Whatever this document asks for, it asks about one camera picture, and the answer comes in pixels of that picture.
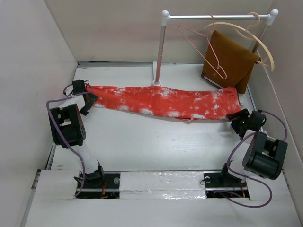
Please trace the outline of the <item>orange tie-dye trousers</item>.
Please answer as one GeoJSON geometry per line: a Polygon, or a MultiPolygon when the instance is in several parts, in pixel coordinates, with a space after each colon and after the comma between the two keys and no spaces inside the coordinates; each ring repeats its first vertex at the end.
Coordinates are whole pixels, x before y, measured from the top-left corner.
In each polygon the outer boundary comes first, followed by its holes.
{"type": "Polygon", "coordinates": [[[241,111],[234,88],[185,91],[168,87],[89,87],[97,96],[96,107],[159,117],[191,120],[222,120],[241,111]]]}

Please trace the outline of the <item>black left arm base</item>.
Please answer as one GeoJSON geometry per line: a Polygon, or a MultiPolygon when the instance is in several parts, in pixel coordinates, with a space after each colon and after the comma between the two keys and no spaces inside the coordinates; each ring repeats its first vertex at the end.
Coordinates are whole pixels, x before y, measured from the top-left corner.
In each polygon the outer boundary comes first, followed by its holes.
{"type": "Polygon", "coordinates": [[[121,172],[105,172],[98,161],[98,168],[85,174],[84,185],[82,186],[83,173],[74,177],[77,182],[76,198],[78,199],[119,199],[121,172]]]}

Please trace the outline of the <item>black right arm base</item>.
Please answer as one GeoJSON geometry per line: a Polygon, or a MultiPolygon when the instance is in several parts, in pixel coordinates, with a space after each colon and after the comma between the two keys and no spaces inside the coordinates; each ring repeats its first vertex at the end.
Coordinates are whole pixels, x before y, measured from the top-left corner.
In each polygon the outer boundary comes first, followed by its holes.
{"type": "Polygon", "coordinates": [[[203,172],[204,178],[200,181],[205,187],[207,199],[213,198],[250,198],[246,180],[242,180],[228,172],[225,163],[221,170],[203,172]]]}

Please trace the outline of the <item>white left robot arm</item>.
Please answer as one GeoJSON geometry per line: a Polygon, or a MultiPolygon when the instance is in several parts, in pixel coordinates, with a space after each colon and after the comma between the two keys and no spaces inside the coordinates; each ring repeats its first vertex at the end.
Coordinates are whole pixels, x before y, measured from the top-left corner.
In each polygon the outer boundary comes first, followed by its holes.
{"type": "Polygon", "coordinates": [[[101,187],[106,180],[105,173],[100,162],[92,158],[84,145],[86,130],[82,120],[97,101],[97,96],[92,93],[87,80],[73,81],[63,94],[64,99],[46,103],[53,141],[78,157],[83,170],[75,177],[78,183],[101,187]]]}

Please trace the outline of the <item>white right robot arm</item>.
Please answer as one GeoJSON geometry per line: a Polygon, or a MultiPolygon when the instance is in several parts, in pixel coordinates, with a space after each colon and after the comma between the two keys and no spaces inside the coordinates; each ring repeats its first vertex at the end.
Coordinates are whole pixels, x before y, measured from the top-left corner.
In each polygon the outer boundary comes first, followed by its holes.
{"type": "Polygon", "coordinates": [[[231,121],[231,127],[238,134],[241,142],[252,137],[242,161],[244,170],[264,179],[277,179],[282,172],[288,147],[286,142],[288,131],[283,120],[268,111],[257,110],[250,113],[247,109],[229,114],[227,119],[231,121]],[[281,122],[285,130],[282,140],[273,139],[260,131],[267,122],[267,114],[281,122]]]}

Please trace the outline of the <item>brown folded trousers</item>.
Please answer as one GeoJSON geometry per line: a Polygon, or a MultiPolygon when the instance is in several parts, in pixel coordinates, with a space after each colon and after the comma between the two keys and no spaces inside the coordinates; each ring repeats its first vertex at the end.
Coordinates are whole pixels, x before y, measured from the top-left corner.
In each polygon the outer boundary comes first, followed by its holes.
{"type": "Polygon", "coordinates": [[[225,35],[214,31],[205,55],[201,77],[217,88],[246,92],[253,67],[260,58],[225,35]]]}

